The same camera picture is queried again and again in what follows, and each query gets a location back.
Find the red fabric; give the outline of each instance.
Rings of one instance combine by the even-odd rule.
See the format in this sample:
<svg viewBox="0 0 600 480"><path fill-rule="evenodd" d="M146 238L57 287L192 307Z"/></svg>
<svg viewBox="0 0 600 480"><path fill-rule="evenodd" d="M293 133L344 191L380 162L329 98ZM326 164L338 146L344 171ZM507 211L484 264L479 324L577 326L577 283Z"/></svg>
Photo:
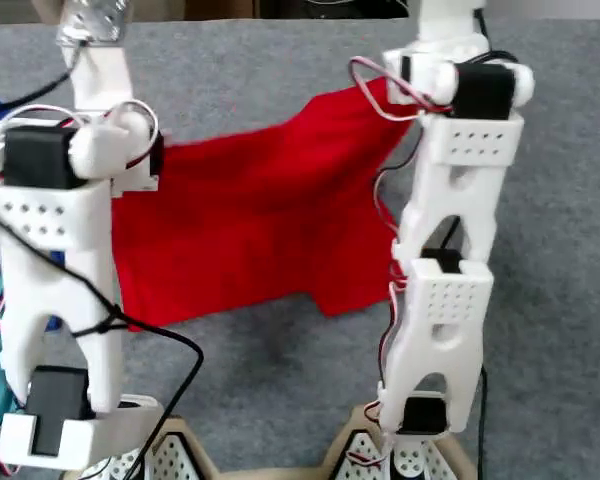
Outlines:
<svg viewBox="0 0 600 480"><path fill-rule="evenodd" d="M347 89L281 125L168 148L159 191L114 202L125 310L165 325L296 292L326 315L386 298L392 233L372 178L408 126Z"/></svg>

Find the black cable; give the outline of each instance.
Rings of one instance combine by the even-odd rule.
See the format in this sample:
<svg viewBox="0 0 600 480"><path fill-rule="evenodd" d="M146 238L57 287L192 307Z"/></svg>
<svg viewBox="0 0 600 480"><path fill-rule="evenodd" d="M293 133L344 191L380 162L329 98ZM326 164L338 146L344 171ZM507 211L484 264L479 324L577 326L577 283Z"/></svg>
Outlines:
<svg viewBox="0 0 600 480"><path fill-rule="evenodd" d="M411 150L411 153L409 154L409 156L403 160L402 162L396 164L396 165L388 165L386 167L382 167L380 170L378 170L378 173L376 173L374 179L373 179L373 183L376 182L376 180L378 179L378 177L382 174L384 174L385 172L395 172L397 170L401 170L402 168L406 167L407 165L410 165L411 162L413 162L413 159L416 157L416 154L418 153L418 148L420 147L420 142L422 141L422 137L424 136L424 128L420 129L420 133L418 133L418 138L416 139L416 144L414 145L413 149Z"/></svg>
<svg viewBox="0 0 600 480"><path fill-rule="evenodd" d="M459 226L460 226L460 217L454 217L453 223L451 224L451 227L449 228L447 235L444 237L444 239L442 240L442 243L440 244L440 248L442 250L446 249L449 246L449 242L455 235Z"/></svg>
<svg viewBox="0 0 600 480"><path fill-rule="evenodd" d="M491 50L491 38L489 37L489 31L487 29L487 21L484 18L484 8L478 8L473 12L474 17L478 21L480 26L480 32L485 36L489 42L489 50Z"/></svg>
<svg viewBox="0 0 600 480"><path fill-rule="evenodd" d="M182 397L182 395L187 390L189 385L191 385L191 383L193 382L193 379L198 374L198 371L200 370L200 367L202 367L202 363L204 362L204 352L202 351L202 349L196 342L194 342L193 340L191 340L183 335L172 332L170 330L165 330L160 327L155 327L153 325L149 325L149 324L141 322L140 320L137 320L133 317L130 317L129 315L124 313L122 310L120 310L120 307L118 307L117 305L110 302L102 294L102 292L100 292L95 287L95 285L93 285L93 283L91 283L86 277L82 276L79 273L72 271L71 269L65 267L64 265L60 265L60 264L56 263L52 258L50 258L47 255L45 255L44 253L42 253L40 250L38 250L33 245L31 245L27 240L25 240L22 236L20 236L18 233L16 233L13 230L13 228L11 228L9 225L7 225L2 219L0 219L0 228L2 230L4 230L14 240L16 240L17 243L22 245L26 250L28 250L31 254L33 254L36 258L38 258L42 262L46 263L50 267L68 275L69 277L73 278L77 282L84 285L84 287L87 290L89 290L98 299L98 301L102 304L102 306L105 307L109 316L103 322L101 322L100 325L96 326L92 332L89 332L89 333L101 333L102 334L102 333L106 333L109 330L117 329L117 328L119 328L119 325L112 325L112 322L116 319L120 319L120 320L124 321L125 323L127 323L128 325L132 325L136 328L140 328L140 329L148 331L150 333L160 335L161 337L166 337L171 340L175 340L176 342L182 343L183 345L188 346L189 348L191 348L193 351L196 352L196 354L197 354L196 362L193 365L193 367L191 368L191 371L186 376L186 378L183 380L180 387L178 387L178 390L176 391L176 393L173 395L173 397L169 401L168 405L164 409L164 413L158 420L158 423L152 430L151 434L147 438L147 441L145 442L143 447L140 449L140 453L136 457L135 462L133 462L133 465L127 471L126 475L123 478L123 480L129 480L131 478L133 472L138 467L139 463L144 458L144 456L147 453L147 451L149 450L149 448L151 448L153 441L156 439L156 437L160 433L160 429L162 428L164 423L167 421L167 419L171 415L171 412L173 412L173 409L175 408L177 403L180 401L180 398ZM76 332L76 333L74 333L74 335L86 335L86 333L85 333L85 331L82 331L82 332Z"/></svg>
<svg viewBox="0 0 600 480"><path fill-rule="evenodd" d="M458 230L460 226L460 217L455 217L453 219L453 223L451 224L451 228L447 233L447 236L442 241L440 245L441 249L447 248L449 242L453 238L453 235ZM482 395L480 399L480 419L478 420L478 480L484 480L484 463L486 459L486 454L484 451L484 443L485 443L485 427L487 423L487 398L489 395L489 382L487 377L487 369L484 368L484 365L480 369L480 379L482 380Z"/></svg>
<svg viewBox="0 0 600 480"><path fill-rule="evenodd" d="M24 95L23 97L20 97L16 100L12 100L10 102L1 103L0 104L0 113L6 112L8 110L13 110L14 108L21 107L22 105L26 105L27 103L37 100L38 98L43 97L47 93L54 91L56 88L58 88L64 82L66 82L71 77L71 74L73 73L76 66L78 65L78 60L80 60L80 54L82 53L82 49L86 46L87 46L86 40L83 40L80 42L80 44L76 47L76 49L73 52L73 57L71 58L71 64L69 65L69 68L62 75L60 75L54 81L49 82L48 84L44 85L43 87L39 88L38 90L35 90L27 95Z"/></svg>
<svg viewBox="0 0 600 480"><path fill-rule="evenodd" d="M482 379L482 398L480 400L480 420L478 421L478 480L484 480L484 462L486 459L484 438L487 423L487 397L489 395L489 382L484 365L480 369L480 378Z"/></svg>
<svg viewBox="0 0 600 480"><path fill-rule="evenodd" d="M506 50L489 50L486 53L473 57L467 60L466 63L486 63L491 60L504 60L506 62L519 63L518 57Z"/></svg>
<svg viewBox="0 0 600 480"><path fill-rule="evenodd" d="M90 480L91 478L97 477L102 472L104 472L106 470L106 468L111 464L111 458L112 457L109 457L109 460L107 460L107 463L104 464L104 467L102 467L96 473L92 473L91 475L87 475L86 477L80 477L80 478L78 478L78 480Z"/></svg>

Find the perforated bracket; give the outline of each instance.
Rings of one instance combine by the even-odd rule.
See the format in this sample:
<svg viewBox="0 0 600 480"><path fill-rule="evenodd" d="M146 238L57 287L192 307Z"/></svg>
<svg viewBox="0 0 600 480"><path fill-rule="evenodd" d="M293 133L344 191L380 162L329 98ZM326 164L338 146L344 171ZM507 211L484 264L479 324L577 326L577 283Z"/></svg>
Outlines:
<svg viewBox="0 0 600 480"><path fill-rule="evenodd" d="M110 235L109 182L72 190L0 185L0 218L39 248L87 249ZM0 229L3 237L9 238Z"/></svg>
<svg viewBox="0 0 600 480"><path fill-rule="evenodd" d="M133 466L140 449L111 457L86 469L80 478L122 480ZM155 449L148 453L131 477L136 480L205 480L181 433L167 433Z"/></svg>
<svg viewBox="0 0 600 480"><path fill-rule="evenodd" d="M352 454L379 460L379 463L370 467L357 465L350 459ZM457 480L440 450L431 441L398 437L390 456L380 457L371 435L365 430L354 430L329 480Z"/></svg>
<svg viewBox="0 0 600 480"><path fill-rule="evenodd" d="M394 447L391 458L391 480L402 478L422 480L456 480L433 442L414 442L401 438Z"/></svg>
<svg viewBox="0 0 600 480"><path fill-rule="evenodd" d="M443 273L435 259L411 262L404 318L387 357L385 386L378 391L379 421L399 430L407 399L427 376L446 381L449 431L466 428L482 364L482 326L493 275L481 262L460 262Z"/></svg>
<svg viewBox="0 0 600 480"><path fill-rule="evenodd" d="M68 0L56 41L75 47L87 40L90 47L111 47L122 42L129 0Z"/></svg>
<svg viewBox="0 0 600 480"><path fill-rule="evenodd" d="M524 120L513 113L508 120L427 120L428 139L423 155L432 163L466 167L508 167L518 149Z"/></svg>

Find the gray carpet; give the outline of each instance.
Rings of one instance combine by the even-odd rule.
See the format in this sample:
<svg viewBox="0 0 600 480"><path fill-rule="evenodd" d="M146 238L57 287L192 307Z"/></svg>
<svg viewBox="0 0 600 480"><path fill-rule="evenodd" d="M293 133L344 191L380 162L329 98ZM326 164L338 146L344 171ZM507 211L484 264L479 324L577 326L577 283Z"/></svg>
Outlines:
<svg viewBox="0 0 600 480"><path fill-rule="evenodd" d="M492 22L491 31L533 66L538 87L491 260L488 478L600 480L600 22ZM53 34L0 28L0 97L60 70ZM377 59L413 36L404 21L221 21L134 25L128 47L139 98L177 140L192 140L284 120L348 86L352 55ZM48 100L70 106L70 89ZM403 145L394 160L405 154ZM392 179L394 209L410 185L410 172ZM223 470L317 464L351 406L374 398L386 321L385 305L325 319L296 296L179 325L207 362L178 413ZM76 361L56 338L50 358ZM144 334L125 353L126 391L162 401L192 361ZM476 419L462 435L472 455Z"/></svg>

